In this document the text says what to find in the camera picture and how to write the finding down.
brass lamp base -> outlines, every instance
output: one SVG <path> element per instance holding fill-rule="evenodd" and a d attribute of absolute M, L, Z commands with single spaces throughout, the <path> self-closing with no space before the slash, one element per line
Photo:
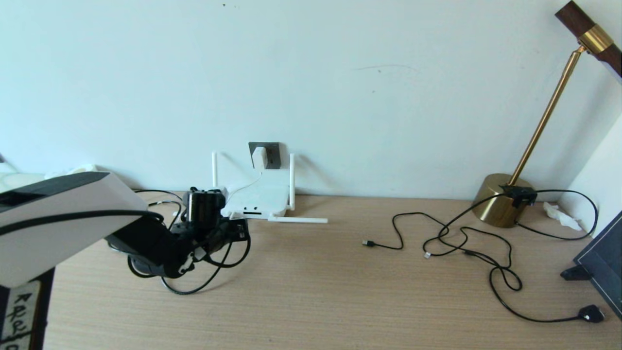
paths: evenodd
<path fill-rule="evenodd" d="M 512 178 L 508 174 L 490 174 L 484 179 L 479 192 L 473 203 L 477 203 L 495 194 L 503 193 L 501 186 L 506 185 Z M 516 186 L 532 187 L 527 181 L 518 179 Z M 518 208 L 512 206 L 512 199 L 506 196 L 493 198 L 486 203 L 473 209 L 477 218 L 489 225 L 497 227 L 513 227 L 515 222 L 520 219 L 522 212 L 527 207 L 523 202 Z"/>

white router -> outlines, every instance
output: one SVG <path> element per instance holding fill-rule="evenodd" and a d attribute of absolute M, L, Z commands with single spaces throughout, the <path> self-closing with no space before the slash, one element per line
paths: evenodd
<path fill-rule="evenodd" d="M 257 147 L 253 152 L 256 168 L 265 169 L 266 150 Z M 211 153 L 212 185 L 218 188 L 217 153 Z M 289 155 L 289 185 L 261 185 L 259 179 L 228 194 L 227 203 L 221 210 L 222 216 L 245 219 L 265 219 L 276 222 L 306 222 L 327 224 L 328 219 L 316 217 L 286 217 L 285 213 L 294 211 L 296 202 L 295 154 Z"/>

black plug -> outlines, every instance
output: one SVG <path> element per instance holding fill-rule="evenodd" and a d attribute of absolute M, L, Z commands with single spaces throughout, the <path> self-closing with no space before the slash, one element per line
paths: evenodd
<path fill-rule="evenodd" d="M 579 310 L 579 317 L 581 317 L 585 322 L 589 323 L 599 323 L 605 319 L 605 314 L 600 311 L 598 306 L 590 305 Z"/>

wall outlet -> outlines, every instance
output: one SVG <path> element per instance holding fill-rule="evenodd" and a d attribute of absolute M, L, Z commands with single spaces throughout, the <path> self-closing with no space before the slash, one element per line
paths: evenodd
<path fill-rule="evenodd" d="M 281 168 L 281 152 L 279 151 L 278 142 L 249 142 L 248 149 L 251 152 L 251 161 L 253 161 L 253 152 L 257 147 L 264 147 L 268 162 L 266 169 L 280 169 Z"/>

tissue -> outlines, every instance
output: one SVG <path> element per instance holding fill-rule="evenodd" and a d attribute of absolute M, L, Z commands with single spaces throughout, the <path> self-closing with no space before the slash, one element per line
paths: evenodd
<path fill-rule="evenodd" d="M 577 231 L 582 230 L 575 219 L 559 211 L 559 206 L 552 206 L 549 203 L 544 202 L 544 210 L 551 219 L 559 221 L 562 226 L 567 226 Z"/>

